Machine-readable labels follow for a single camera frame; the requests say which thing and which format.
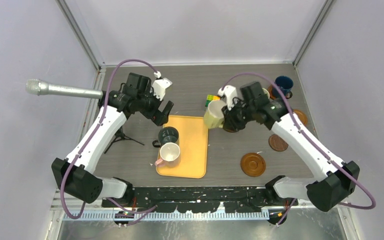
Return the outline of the cream yellow mug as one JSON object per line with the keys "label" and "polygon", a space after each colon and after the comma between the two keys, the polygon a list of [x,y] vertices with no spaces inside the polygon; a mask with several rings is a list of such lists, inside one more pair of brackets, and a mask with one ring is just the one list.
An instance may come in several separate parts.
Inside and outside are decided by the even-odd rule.
{"label": "cream yellow mug", "polygon": [[223,100],[213,100],[208,104],[203,116],[203,122],[208,129],[223,127],[225,116],[222,108],[226,106],[227,104]]}

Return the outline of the light green mug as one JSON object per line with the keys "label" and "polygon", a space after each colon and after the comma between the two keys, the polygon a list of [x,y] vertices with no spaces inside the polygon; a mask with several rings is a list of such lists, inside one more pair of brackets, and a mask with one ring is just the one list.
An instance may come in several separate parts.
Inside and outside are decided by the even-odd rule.
{"label": "light green mug", "polygon": [[264,95],[268,98],[268,99],[270,99],[270,92],[266,89],[266,88],[262,88],[262,91],[263,91],[263,93],[264,93]]}

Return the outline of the yellow tray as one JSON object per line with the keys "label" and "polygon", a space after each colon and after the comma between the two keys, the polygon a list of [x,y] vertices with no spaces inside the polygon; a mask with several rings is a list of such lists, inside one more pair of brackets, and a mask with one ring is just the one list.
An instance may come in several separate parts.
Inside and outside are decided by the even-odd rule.
{"label": "yellow tray", "polygon": [[157,166],[161,176],[200,179],[207,170],[208,133],[202,117],[170,115],[164,127],[179,132],[180,162],[177,166]]}

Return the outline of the brown wooden coaster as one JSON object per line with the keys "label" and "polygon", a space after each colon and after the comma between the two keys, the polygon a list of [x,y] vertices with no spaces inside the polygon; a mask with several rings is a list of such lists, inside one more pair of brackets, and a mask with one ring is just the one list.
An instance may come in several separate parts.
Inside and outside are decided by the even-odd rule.
{"label": "brown wooden coaster", "polygon": [[306,115],[303,111],[298,110],[298,109],[294,109],[293,112],[298,116],[298,118],[299,118],[299,120],[302,122],[302,124],[303,124],[304,126],[306,126],[307,123],[308,123],[308,117],[307,117],[307,115]]}
{"label": "brown wooden coaster", "polygon": [[273,86],[270,85],[270,86],[267,88],[267,90],[268,90],[268,92],[269,92],[269,97],[270,97],[270,99],[272,99],[272,100],[276,99],[276,97],[275,97],[274,94],[273,94]]}
{"label": "brown wooden coaster", "polygon": [[240,160],[241,170],[250,177],[261,176],[266,171],[265,159],[255,152],[250,152],[242,156]]}

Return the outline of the dark walnut coaster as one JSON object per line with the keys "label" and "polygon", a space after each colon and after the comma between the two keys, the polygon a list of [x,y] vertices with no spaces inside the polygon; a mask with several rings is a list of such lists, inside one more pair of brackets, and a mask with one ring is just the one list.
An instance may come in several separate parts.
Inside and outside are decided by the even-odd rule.
{"label": "dark walnut coaster", "polygon": [[289,147],[289,145],[277,134],[272,134],[268,138],[268,144],[274,151],[277,152],[286,151]]}

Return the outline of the navy blue mug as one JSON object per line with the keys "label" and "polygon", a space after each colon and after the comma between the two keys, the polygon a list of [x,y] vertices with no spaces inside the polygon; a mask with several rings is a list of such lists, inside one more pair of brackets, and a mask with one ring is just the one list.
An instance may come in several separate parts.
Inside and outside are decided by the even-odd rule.
{"label": "navy blue mug", "polygon": [[278,88],[287,99],[290,99],[293,96],[292,88],[294,86],[294,82],[290,77],[278,76],[274,83],[278,86]]}

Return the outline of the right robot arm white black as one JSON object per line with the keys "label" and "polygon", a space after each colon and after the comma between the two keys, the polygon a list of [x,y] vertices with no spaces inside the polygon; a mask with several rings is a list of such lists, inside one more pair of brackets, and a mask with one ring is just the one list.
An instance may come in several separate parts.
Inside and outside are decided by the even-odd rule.
{"label": "right robot arm white black", "polygon": [[239,91],[226,85],[218,96],[226,100],[221,108],[223,129],[230,133],[243,130],[248,122],[265,125],[284,140],[310,169],[312,178],[290,178],[280,175],[266,184],[265,198],[271,205],[279,205],[286,198],[310,201],[317,209],[328,212],[352,194],[356,184],[349,176],[358,178],[360,167],[344,162],[331,153],[304,126],[295,113],[289,113],[281,98],[269,99],[257,81],[243,85]]}

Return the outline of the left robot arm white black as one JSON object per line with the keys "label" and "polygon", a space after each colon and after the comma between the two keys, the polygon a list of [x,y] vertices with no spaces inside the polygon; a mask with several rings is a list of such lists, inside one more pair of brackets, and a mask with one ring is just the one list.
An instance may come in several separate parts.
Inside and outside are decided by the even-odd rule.
{"label": "left robot arm white black", "polygon": [[134,199],[131,183],[116,177],[97,177],[94,171],[113,136],[131,115],[141,113],[159,127],[168,122],[173,102],[168,101],[163,110],[159,107],[172,85],[167,78],[152,81],[130,73],[120,91],[106,92],[99,114],[83,139],[65,159],[56,158],[51,164],[60,192],[88,204],[114,198],[121,207],[128,207]]}

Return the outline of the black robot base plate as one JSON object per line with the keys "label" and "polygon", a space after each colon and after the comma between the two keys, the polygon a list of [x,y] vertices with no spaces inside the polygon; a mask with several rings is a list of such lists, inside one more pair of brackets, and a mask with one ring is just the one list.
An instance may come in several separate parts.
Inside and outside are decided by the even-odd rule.
{"label": "black robot base plate", "polygon": [[275,197],[270,190],[259,186],[210,187],[135,187],[122,198],[104,199],[102,207],[134,206],[138,211],[156,207],[155,213],[214,213],[224,207],[226,213],[257,213],[263,207],[285,209],[292,198]]}

